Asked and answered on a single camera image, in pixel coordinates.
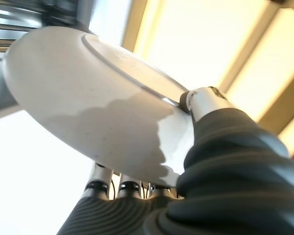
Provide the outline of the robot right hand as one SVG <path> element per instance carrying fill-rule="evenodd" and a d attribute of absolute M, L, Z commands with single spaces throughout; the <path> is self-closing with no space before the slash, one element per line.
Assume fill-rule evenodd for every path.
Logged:
<path fill-rule="evenodd" d="M 61 235 L 294 235 L 294 160 L 277 136 L 234 108 L 214 87 L 183 93 L 194 145 L 176 184 L 181 199 L 155 186 L 147 200 L 137 183 L 103 198 L 91 181 Z"/>

